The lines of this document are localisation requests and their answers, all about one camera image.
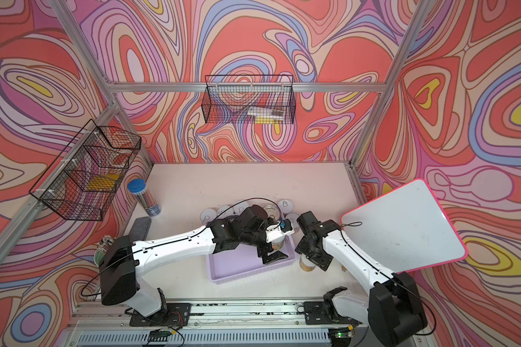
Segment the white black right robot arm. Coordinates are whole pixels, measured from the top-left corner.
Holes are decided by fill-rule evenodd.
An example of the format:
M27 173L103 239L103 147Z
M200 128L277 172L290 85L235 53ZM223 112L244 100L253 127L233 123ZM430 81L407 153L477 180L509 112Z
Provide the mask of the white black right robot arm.
M336 260L366 292L356 294L339 286L324 294L318 309L306 307L306 315L331 324L349 320L366 324L384 346L398 346L427 327L423 301L412 276L376 262L333 220L321 222L306 212L299 216L298 225L303 237L296 253L323 271Z

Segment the orange can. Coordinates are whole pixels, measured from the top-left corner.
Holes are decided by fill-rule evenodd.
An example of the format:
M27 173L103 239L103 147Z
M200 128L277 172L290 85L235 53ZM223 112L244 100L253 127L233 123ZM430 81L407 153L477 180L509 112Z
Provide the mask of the orange can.
M304 254L300 256L299 265L305 272L311 272L317 267L317 265L312 263Z
M271 245L273 250L280 250L283 247L286 237L286 234L279 229L266 232L266 241Z

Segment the lilac plastic basket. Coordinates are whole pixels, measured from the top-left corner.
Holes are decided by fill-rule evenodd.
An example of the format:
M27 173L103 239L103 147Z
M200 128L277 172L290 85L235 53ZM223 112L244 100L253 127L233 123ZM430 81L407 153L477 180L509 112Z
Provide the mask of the lilac plastic basket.
M295 245L291 239L285 241L280 251L288 258L270 265L262 263L255 247L244 244L235 250L210 254L206 260L208 278L215 284L221 284L290 266L297 259L294 248Z

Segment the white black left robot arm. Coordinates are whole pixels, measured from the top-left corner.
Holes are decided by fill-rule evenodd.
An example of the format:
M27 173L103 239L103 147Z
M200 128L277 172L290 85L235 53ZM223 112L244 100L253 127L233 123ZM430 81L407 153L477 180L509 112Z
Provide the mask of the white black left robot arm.
M255 247L264 265L284 260L287 255L274 244L294 234L292 222L276 220L261 206L252 205L240 215L215 218L205 226L173 237L133 241L130 237L114 240L99 265L101 303L123 304L137 324L171 326L164 292L153 288L143 276L164 265L191 257L232 251L244 244Z

